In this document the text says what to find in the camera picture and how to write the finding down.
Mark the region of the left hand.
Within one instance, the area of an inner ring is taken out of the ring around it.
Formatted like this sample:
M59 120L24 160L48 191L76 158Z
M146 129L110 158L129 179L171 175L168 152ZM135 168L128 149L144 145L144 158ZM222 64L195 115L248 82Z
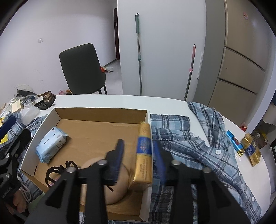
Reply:
M13 205L19 213L25 212L27 208L27 202L20 190L14 193Z

